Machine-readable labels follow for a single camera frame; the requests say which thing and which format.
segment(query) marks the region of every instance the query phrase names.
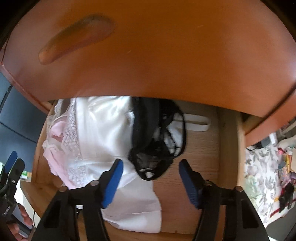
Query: orange wooden panel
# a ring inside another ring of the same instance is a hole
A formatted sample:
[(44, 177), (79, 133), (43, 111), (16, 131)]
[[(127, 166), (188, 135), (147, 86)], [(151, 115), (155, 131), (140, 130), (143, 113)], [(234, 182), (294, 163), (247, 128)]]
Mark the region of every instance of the orange wooden panel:
[[(114, 32), (39, 63), (53, 37), (91, 14)], [(13, 30), (4, 66), (40, 102), (149, 96), (264, 117), (292, 88), (295, 59), (292, 36), (260, 0), (41, 0)]]
[(296, 116), (296, 90), (265, 121), (246, 135), (246, 146), (253, 145), (275, 132)]

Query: drawer handle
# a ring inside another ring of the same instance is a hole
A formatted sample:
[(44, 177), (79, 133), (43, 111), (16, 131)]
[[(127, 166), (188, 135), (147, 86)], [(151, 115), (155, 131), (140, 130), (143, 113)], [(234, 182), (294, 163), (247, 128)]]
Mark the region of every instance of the drawer handle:
[(80, 19), (50, 39), (39, 52), (39, 62), (50, 64), (58, 58), (107, 38), (115, 29), (114, 22), (102, 15)]

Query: dark gray panel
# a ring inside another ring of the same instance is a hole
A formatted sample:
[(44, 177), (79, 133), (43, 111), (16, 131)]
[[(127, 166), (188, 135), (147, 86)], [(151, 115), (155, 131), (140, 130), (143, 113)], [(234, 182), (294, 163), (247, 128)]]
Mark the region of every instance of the dark gray panel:
[(0, 113), (1, 123), (38, 142), (45, 120), (46, 114), (31, 104), (14, 87), (11, 89)]
[(36, 145), (0, 124), (0, 162), (6, 163), (11, 152), (16, 151), (25, 162), (25, 171), (32, 172)]
[(8, 87), (10, 86), (10, 83), (8, 82), (8, 80), (3, 76), (3, 74), (0, 72), (0, 103), (8, 89)]

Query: person's hand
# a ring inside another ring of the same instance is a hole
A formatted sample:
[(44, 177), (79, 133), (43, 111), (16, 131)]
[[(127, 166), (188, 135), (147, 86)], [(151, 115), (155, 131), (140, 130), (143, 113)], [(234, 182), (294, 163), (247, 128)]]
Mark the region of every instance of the person's hand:
[[(24, 218), (24, 223), (27, 224), (28, 226), (32, 226), (33, 221), (27, 214), (26, 209), (21, 204), (18, 204), (18, 207), (20, 209), (20, 213)], [(8, 224), (7, 226), (9, 230), (12, 232), (12, 234), (15, 236), (17, 241), (27, 241), (22, 235), (18, 233), (20, 228), (16, 223), (11, 223), (11, 224)]]

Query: clothing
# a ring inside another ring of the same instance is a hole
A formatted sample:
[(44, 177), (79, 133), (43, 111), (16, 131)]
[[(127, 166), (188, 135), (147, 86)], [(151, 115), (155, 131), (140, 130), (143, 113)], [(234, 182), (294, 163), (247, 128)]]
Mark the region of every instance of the clothing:
[(152, 182), (142, 180), (127, 159), (131, 148), (132, 111), (128, 96), (72, 98), (65, 113), (63, 100), (48, 118), (44, 156), (51, 172), (68, 188), (97, 180), (116, 158), (124, 163), (113, 202), (102, 210), (103, 218), (119, 229), (157, 233), (161, 206)]

